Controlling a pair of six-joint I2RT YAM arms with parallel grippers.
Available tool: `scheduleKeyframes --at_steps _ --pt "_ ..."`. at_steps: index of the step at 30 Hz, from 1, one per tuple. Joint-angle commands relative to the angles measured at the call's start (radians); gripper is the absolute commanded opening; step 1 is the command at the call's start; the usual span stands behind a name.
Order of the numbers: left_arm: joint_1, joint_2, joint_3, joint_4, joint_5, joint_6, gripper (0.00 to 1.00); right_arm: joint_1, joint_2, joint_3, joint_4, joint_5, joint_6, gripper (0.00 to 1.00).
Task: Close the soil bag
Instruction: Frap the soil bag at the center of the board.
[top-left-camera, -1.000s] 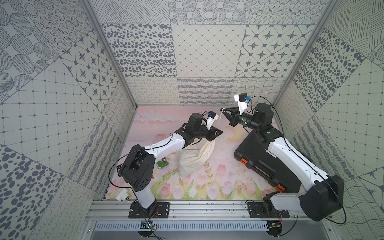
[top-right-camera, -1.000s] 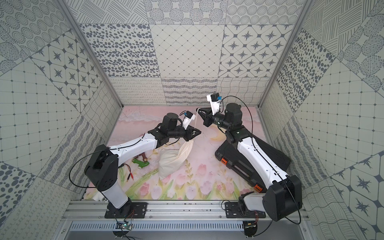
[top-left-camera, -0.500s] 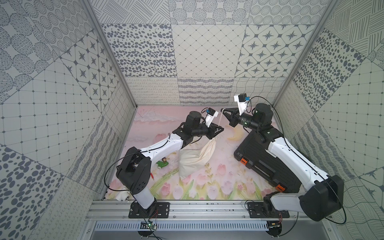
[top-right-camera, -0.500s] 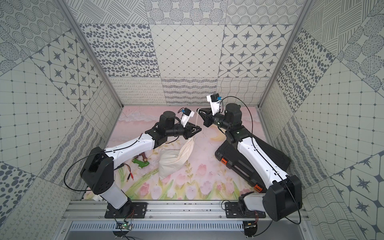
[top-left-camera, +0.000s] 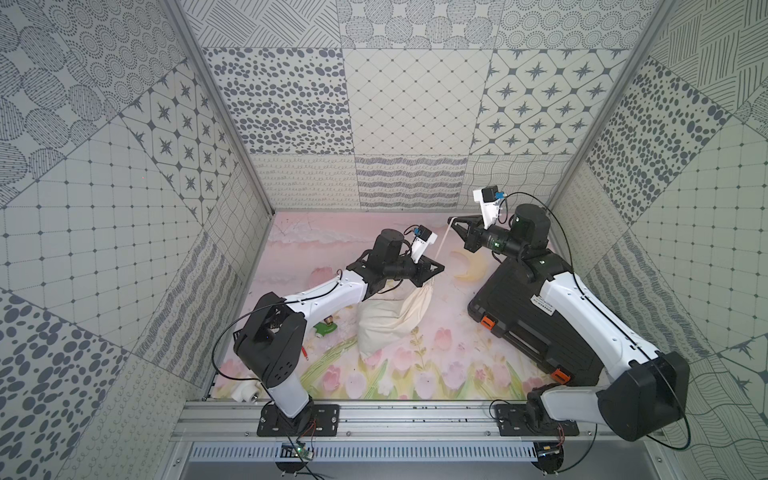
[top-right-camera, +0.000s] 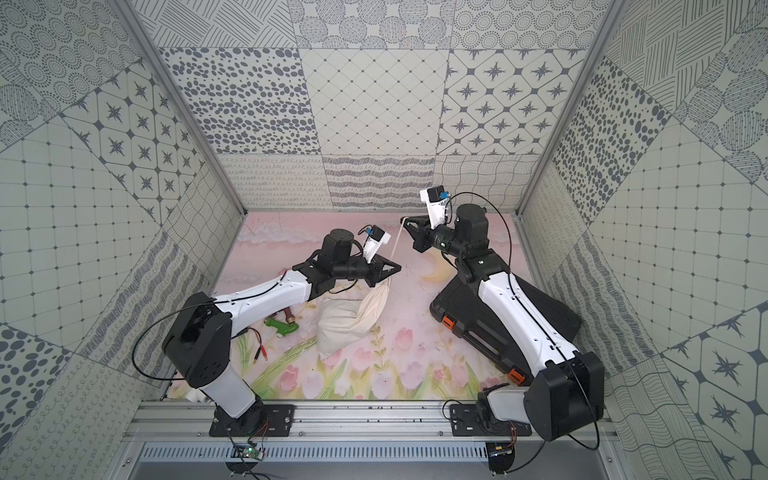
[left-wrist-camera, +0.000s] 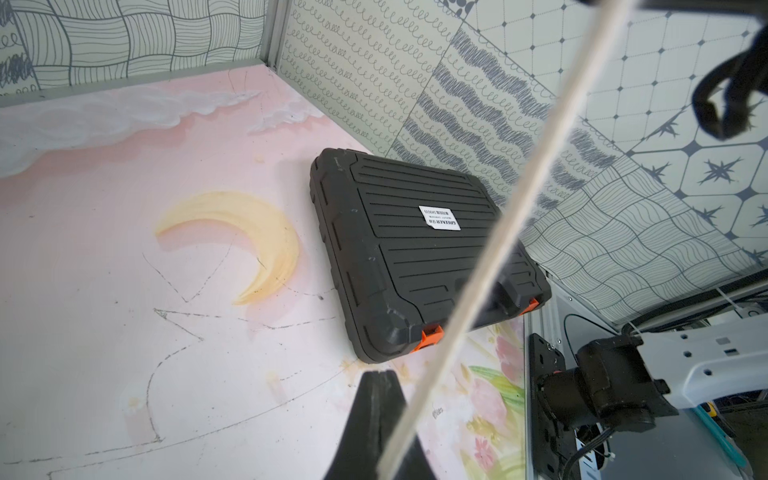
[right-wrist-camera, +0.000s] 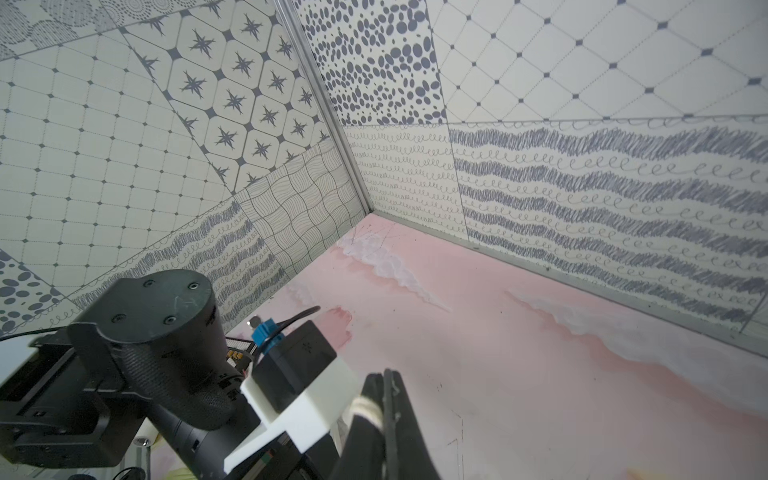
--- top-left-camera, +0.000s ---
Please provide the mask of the cream cloth soil bag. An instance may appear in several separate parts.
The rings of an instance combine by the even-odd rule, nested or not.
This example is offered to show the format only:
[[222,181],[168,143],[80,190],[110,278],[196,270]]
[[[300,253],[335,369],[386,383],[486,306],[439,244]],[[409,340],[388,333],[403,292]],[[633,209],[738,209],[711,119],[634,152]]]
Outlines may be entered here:
[[357,345],[363,359],[397,342],[415,329],[429,308],[434,284],[416,288],[402,300],[366,300],[357,309]]

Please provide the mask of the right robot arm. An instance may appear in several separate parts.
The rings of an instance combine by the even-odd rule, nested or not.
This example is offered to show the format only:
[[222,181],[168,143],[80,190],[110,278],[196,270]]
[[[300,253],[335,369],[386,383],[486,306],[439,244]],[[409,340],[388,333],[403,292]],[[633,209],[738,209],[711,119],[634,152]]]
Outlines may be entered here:
[[660,351],[584,287],[549,248],[544,208],[520,204],[501,227],[499,206],[483,203],[482,214],[453,217],[449,225],[466,250],[505,258],[468,311],[552,378],[527,396],[530,425],[590,422],[635,441],[685,420],[688,362]]

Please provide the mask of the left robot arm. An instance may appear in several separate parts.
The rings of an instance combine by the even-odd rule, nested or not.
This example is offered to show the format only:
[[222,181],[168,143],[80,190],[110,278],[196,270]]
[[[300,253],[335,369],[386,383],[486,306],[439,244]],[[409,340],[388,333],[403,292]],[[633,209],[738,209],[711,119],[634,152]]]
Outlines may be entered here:
[[234,333],[234,353],[287,419],[303,424],[310,418],[312,399],[295,374],[308,332],[346,307],[369,303],[389,280],[409,281],[426,293],[428,282],[444,271],[425,256],[438,235],[423,225],[412,233],[408,241],[404,233],[384,229],[371,249],[333,279],[286,297],[263,295]]

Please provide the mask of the white pipe elbow fitting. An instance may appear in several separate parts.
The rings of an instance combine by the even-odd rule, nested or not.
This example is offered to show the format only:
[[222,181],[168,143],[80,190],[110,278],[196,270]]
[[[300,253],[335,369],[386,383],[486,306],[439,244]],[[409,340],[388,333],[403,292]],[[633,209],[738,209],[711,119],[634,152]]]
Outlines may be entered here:
[[238,382],[231,398],[237,402],[254,403],[260,397],[260,384],[256,380]]

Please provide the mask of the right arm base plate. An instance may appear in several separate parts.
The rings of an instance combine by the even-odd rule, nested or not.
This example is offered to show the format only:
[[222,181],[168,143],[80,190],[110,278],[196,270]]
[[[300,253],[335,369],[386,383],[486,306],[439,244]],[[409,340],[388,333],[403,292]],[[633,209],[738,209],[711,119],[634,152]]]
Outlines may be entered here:
[[556,384],[535,387],[527,394],[525,403],[507,400],[492,401],[489,412],[496,422],[499,434],[506,437],[578,436],[580,431],[575,422],[553,420],[543,407],[542,394],[554,387]]

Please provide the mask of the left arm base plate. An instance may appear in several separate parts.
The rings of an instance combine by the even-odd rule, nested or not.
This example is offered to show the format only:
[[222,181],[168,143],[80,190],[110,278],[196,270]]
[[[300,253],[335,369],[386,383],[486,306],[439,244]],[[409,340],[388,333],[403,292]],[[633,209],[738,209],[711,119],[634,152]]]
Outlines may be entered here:
[[340,406],[310,401],[295,418],[284,414],[270,402],[261,409],[258,437],[335,437]]

